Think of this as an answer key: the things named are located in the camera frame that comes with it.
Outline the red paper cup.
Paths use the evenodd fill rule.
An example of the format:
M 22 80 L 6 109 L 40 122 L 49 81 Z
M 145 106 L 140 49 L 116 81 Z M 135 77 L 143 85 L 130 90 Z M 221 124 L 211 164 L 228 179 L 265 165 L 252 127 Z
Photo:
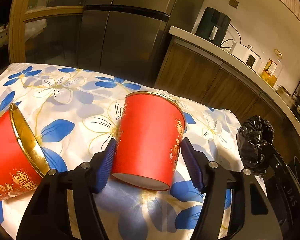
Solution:
M 176 102 L 155 92 L 125 97 L 112 175 L 154 191 L 172 186 L 186 120 Z
M 24 116 L 10 104 L 0 117 L 0 201 L 36 189 L 49 170 Z

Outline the blue floral tablecloth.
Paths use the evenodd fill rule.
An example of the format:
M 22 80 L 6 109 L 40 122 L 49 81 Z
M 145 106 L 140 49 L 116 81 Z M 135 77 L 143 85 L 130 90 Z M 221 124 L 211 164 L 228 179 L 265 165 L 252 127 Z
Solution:
M 149 91 L 134 81 L 74 67 L 14 63 L 0 74 L 0 117 L 15 103 L 50 167 L 72 170 L 117 136 L 125 97 Z M 240 171 L 236 134 L 240 123 L 227 109 L 214 109 L 167 90 L 186 120 L 194 148 L 228 170 Z M 95 202 L 110 239 L 190 239 L 204 195 L 192 185 L 183 158 L 172 187 L 149 191 L 109 178 Z

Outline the wall power socket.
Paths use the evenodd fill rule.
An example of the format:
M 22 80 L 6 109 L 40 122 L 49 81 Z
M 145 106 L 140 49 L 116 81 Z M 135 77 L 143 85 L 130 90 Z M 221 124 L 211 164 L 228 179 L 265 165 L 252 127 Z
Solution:
M 235 9 L 238 8 L 238 5 L 239 5 L 239 1 L 237 0 L 229 0 L 229 5 Z

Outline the stainless steel bowl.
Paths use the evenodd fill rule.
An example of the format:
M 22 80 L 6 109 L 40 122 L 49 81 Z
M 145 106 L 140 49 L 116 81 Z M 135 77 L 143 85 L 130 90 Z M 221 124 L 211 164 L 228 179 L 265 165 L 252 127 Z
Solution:
M 276 92 L 289 108 L 292 108 L 295 105 L 293 97 L 289 94 L 285 87 L 279 85 Z

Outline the wooden glass door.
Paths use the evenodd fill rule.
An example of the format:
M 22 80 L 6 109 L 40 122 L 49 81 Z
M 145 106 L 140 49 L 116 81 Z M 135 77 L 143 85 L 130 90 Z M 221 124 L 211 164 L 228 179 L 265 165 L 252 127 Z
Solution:
M 8 56 L 10 63 L 31 61 L 39 40 L 56 43 L 53 25 L 83 14 L 84 0 L 12 0 L 8 19 Z

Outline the wooden lower cabinet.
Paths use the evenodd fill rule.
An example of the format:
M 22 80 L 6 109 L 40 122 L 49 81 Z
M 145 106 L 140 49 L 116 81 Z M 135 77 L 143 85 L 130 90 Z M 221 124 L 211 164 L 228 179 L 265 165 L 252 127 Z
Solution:
M 228 109 L 239 122 L 253 115 L 269 120 L 275 148 L 287 163 L 300 164 L 300 124 L 277 92 L 254 73 L 245 75 L 181 38 L 170 34 L 165 46 L 157 88 L 212 108 Z

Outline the black air fryer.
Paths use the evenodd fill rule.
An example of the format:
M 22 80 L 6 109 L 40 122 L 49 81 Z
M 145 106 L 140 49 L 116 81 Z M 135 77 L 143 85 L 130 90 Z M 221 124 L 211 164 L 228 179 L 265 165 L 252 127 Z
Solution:
M 207 7 L 196 30 L 196 35 L 220 47 L 230 22 L 231 19 L 226 14 Z

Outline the white rice cooker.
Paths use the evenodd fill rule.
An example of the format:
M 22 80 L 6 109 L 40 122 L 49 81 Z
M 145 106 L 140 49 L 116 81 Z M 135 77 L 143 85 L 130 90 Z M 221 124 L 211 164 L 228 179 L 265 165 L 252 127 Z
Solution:
M 250 47 L 234 41 L 230 48 L 230 54 L 242 61 L 256 73 L 260 71 L 262 59 Z

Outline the cooking oil bottle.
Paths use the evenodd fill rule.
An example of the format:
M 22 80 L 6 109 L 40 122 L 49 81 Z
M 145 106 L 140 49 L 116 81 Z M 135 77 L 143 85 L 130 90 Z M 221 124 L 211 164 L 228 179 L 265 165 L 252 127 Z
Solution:
M 273 88 L 278 80 L 279 75 L 282 72 L 283 55 L 278 49 L 274 49 L 271 57 L 268 59 L 267 64 L 265 65 L 261 78 Z

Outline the dark grey refrigerator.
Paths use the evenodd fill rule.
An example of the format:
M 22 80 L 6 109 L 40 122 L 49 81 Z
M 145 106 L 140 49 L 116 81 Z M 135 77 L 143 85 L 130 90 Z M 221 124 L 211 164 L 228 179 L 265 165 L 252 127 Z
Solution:
M 191 31 L 204 0 L 84 0 L 78 66 L 151 86 L 168 31 Z

